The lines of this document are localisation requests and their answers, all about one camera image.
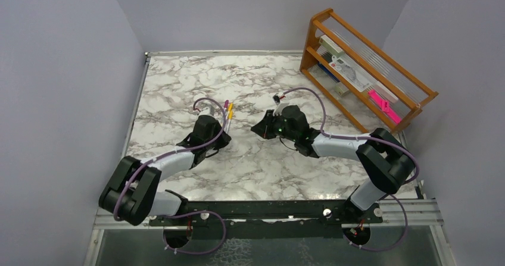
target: gray wall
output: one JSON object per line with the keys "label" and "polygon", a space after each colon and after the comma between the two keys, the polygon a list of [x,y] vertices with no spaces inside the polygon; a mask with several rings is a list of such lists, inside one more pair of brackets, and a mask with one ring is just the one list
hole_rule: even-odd
{"label": "gray wall", "polygon": [[0,0],[0,264],[81,265],[144,55],[116,0]]}
{"label": "gray wall", "polygon": [[505,259],[505,0],[409,0],[385,50],[440,92],[407,131],[459,266]]}
{"label": "gray wall", "polygon": [[303,49],[326,8],[382,46],[407,0],[118,0],[148,52]]}

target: pen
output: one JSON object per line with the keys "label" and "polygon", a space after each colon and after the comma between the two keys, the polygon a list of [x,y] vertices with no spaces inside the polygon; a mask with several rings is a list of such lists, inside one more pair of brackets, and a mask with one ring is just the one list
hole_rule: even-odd
{"label": "pen", "polygon": [[230,114],[230,111],[232,110],[233,108],[233,102],[230,102],[228,104],[228,111],[226,112],[226,118],[228,118],[228,115]]}
{"label": "pen", "polygon": [[226,122],[226,133],[228,133],[228,131],[230,130],[230,123],[232,122],[232,116],[233,116],[233,110],[230,110],[230,112],[228,113],[228,120]]}
{"label": "pen", "polygon": [[228,103],[229,102],[230,102],[229,100],[225,100],[225,104],[223,105],[223,107],[225,108],[225,122],[223,122],[223,125],[225,127],[226,127],[226,119],[228,118]]}

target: pink object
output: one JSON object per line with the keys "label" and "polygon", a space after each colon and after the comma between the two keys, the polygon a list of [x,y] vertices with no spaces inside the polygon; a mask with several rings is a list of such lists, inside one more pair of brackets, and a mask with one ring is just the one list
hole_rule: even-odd
{"label": "pink object", "polygon": [[370,98],[373,99],[373,101],[375,101],[375,103],[377,105],[379,105],[379,107],[381,108],[382,112],[384,112],[387,116],[389,116],[391,118],[391,120],[395,123],[395,124],[398,124],[400,123],[401,121],[401,118],[398,116],[398,114],[396,114],[396,112],[393,111],[393,109],[391,109],[389,107],[389,101],[387,101],[386,99],[383,99],[381,98],[376,92],[375,90],[371,90],[368,92],[368,95],[370,96]]}

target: purple cable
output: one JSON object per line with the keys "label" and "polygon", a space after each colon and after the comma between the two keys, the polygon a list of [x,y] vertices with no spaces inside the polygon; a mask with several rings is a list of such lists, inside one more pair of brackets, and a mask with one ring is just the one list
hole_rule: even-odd
{"label": "purple cable", "polygon": [[219,219],[219,221],[221,221],[221,224],[223,225],[223,237],[221,237],[221,241],[217,244],[217,246],[214,247],[213,249],[203,251],[203,252],[192,252],[192,251],[178,250],[177,248],[172,248],[169,246],[169,243],[167,242],[165,235],[164,235],[163,242],[165,243],[165,247],[166,247],[165,250],[170,249],[172,251],[175,251],[175,253],[178,252],[178,253],[191,254],[191,255],[205,255],[205,254],[210,254],[210,253],[218,250],[221,246],[223,246],[223,244],[225,244],[225,239],[226,239],[225,221],[223,220],[223,218],[219,214],[217,214],[213,211],[194,211],[194,212],[189,212],[187,214],[174,215],[174,216],[164,215],[164,217],[171,218],[171,219],[178,219],[178,218],[183,218],[183,217],[189,217],[189,216],[196,215],[196,214],[212,214],[212,215],[216,216],[217,219]]}
{"label": "purple cable", "polygon": [[323,108],[323,122],[321,123],[321,128],[319,129],[319,131],[321,132],[322,135],[329,137],[329,138],[344,139],[344,140],[372,140],[372,141],[376,141],[376,142],[388,145],[390,147],[396,148],[396,149],[400,150],[401,152],[403,152],[405,155],[407,155],[407,157],[409,157],[412,160],[412,162],[414,162],[414,166],[416,167],[416,172],[414,173],[412,178],[406,180],[404,184],[408,184],[418,177],[419,164],[417,163],[417,160],[415,159],[414,155],[412,155],[409,151],[405,150],[404,148],[402,148],[396,144],[393,144],[393,143],[388,142],[386,140],[371,137],[371,136],[357,136],[357,137],[355,137],[355,136],[332,135],[332,134],[326,133],[323,129],[325,126],[325,122],[326,122],[326,108],[325,108],[325,105],[323,104],[323,101],[321,100],[321,97],[319,97],[319,95],[317,95],[317,93],[315,91],[313,91],[307,87],[295,87],[292,89],[288,89],[284,92],[284,94],[287,95],[288,93],[294,92],[295,90],[308,90],[309,92],[313,93],[317,97],[317,100],[319,101],[319,103],[321,104],[321,107]]}
{"label": "purple cable", "polygon": [[400,245],[405,240],[405,238],[407,237],[407,233],[409,232],[409,221],[407,219],[407,212],[405,211],[405,207],[403,207],[403,205],[401,204],[401,202],[400,202],[399,199],[397,199],[393,195],[390,195],[390,197],[392,197],[393,199],[395,199],[398,202],[398,204],[400,205],[400,208],[401,208],[401,210],[403,212],[403,217],[405,218],[405,228],[403,229],[403,233],[401,234],[400,239],[398,239],[398,241],[396,241],[393,245],[385,247],[385,248],[368,248],[366,246],[361,246],[360,247],[360,245],[354,244],[353,242],[351,242],[349,240],[349,238],[347,238],[347,236],[344,235],[344,238],[347,239],[347,241],[349,242],[350,245],[352,245],[352,246],[354,246],[356,248],[359,248],[361,250],[365,250],[365,251],[381,252],[381,251],[391,250],[391,249],[397,247],[398,245]]}
{"label": "purple cable", "polygon": [[197,99],[194,103],[193,103],[193,110],[195,109],[197,103],[199,103],[200,101],[203,101],[203,100],[207,100],[207,101],[211,101],[213,103],[215,103],[217,106],[219,106],[219,108],[221,109],[221,112],[223,113],[223,126],[221,126],[221,130],[219,130],[219,133],[216,135],[216,137],[212,138],[209,142],[207,143],[204,143],[202,145],[199,145],[199,146],[195,146],[195,147],[191,147],[191,148],[186,148],[186,149],[182,149],[182,150],[177,150],[177,151],[170,151],[168,153],[165,153],[165,154],[161,154],[159,155],[158,157],[155,157],[154,159],[150,159],[148,161],[146,161],[145,163],[143,163],[132,175],[132,177],[130,178],[130,180],[128,180],[126,182],[126,184],[124,185],[124,188],[123,188],[123,191],[121,192],[121,194],[119,195],[119,198],[117,199],[117,202],[116,202],[116,205],[114,206],[114,220],[116,221],[121,221],[122,219],[118,216],[118,212],[119,212],[119,206],[121,205],[121,201],[123,200],[124,196],[126,195],[126,192],[128,191],[128,188],[130,187],[130,185],[135,181],[135,178],[137,178],[138,174],[147,166],[149,165],[150,163],[154,162],[154,161],[158,161],[159,159],[163,159],[167,156],[170,156],[170,155],[173,155],[173,154],[176,154],[176,153],[182,153],[182,152],[189,152],[189,151],[193,151],[193,150],[196,150],[196,149],[200,149],[200,148],[203,148],[203,147],[206,147],[212,143],[214,143],[214,141],[217,140],[217,138],[219,138],[219,136],[221,136],[221,134],[223,133],[224,129],[225,129],[225,124],[224,122],[226,121],[226,114],[225,114],[225,109],[223,108],[222,105],[219,104],[219,102],[211,99],[211,98],[199,98]]}

